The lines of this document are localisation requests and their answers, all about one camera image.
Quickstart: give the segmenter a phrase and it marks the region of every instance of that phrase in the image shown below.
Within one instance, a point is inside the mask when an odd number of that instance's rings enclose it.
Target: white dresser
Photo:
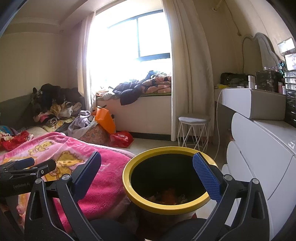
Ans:
[[[285,96],[228,89],[220,103],[236,111],[231,123],[235,141],[227,147],[227,164],[222,173],[247,182],[259,179],[267,201],[272,240],[296,205],[296,128],[283,121]],[[231,225],[239,201],[234,202],[227,225]],[[213,205],[211,200],[201,211],[205,213]]]

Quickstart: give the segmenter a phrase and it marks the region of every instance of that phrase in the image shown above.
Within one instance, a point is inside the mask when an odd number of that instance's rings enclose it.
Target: orange bag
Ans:
[[[111,117],[109,110],[98,107],[94,118],[109,134],[116,132],[115,123]]]

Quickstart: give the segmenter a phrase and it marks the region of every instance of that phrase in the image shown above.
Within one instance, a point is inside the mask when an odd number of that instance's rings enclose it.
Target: window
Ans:
[[[101,88],[130,79],[142,80],[150,70],[172,71],[168,23],[162,10],[105,26],[94,20],[88,47],[91,77]]]

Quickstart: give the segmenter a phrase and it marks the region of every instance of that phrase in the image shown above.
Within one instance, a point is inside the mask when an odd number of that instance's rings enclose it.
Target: metal stool legs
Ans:
[[[189,129],[187,132],[187,135],[185,136],[184,134],[184,127],[183,125],[188,125]],[[199,131],[200,131],[200,135],[197,136],[194,127],[198,126],[199,127]],[[206,124],[200,124],[200,125],[191,125],[191,124],[187,124],[187,123],[183,123],[183,122],[179,122],[179,130],[178,130],[178,146],[181,145],[181,136],[180,136],[180,132],[182,130],[182,137],[183,137],[183,143],[182,143],[182,147],[185,146],[189,146],[189,145],[195,145],[194,149],[197,147],[199,151],[206,151],[207,150],[207,145],[209,142],[209,123]],[[187,140],[189,135],[191,134],[192,138],[193,138],[193,144],[187,144]]]

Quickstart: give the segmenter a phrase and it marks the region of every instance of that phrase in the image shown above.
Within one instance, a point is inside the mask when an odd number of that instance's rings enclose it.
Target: lavender cloth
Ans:
[[[72,132],[76,126],[83,128],[90,124],[88,117],[91,116],[91,113],[88,110],[80,111],[79,115],[75,118],[75,120],[68,127],[68,136],[72,136]]]

